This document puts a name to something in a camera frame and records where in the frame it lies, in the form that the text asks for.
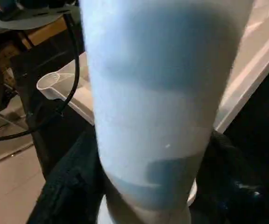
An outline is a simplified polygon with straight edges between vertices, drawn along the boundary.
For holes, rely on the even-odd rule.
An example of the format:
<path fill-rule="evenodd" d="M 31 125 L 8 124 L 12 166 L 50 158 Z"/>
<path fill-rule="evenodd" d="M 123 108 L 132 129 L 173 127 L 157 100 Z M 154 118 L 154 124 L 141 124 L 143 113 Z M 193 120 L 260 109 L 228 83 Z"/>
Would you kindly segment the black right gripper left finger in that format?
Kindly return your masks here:
<path fill-rule="evenodd" d="M 95 224 L 104 193 L 96 135 L 82 133 L 48 175 L 28 223 Z"/>

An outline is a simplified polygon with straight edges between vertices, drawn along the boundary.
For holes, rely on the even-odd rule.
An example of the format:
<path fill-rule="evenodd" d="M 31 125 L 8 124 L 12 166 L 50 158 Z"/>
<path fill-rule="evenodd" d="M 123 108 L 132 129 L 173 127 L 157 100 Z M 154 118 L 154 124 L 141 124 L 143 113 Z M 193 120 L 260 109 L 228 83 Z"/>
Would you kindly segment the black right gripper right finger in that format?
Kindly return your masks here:
<path fill-rule="evenodd" d="M 269 191 L 225 135 L 212 132 L 196 183 L 193 224 L 269 224 Z"/>

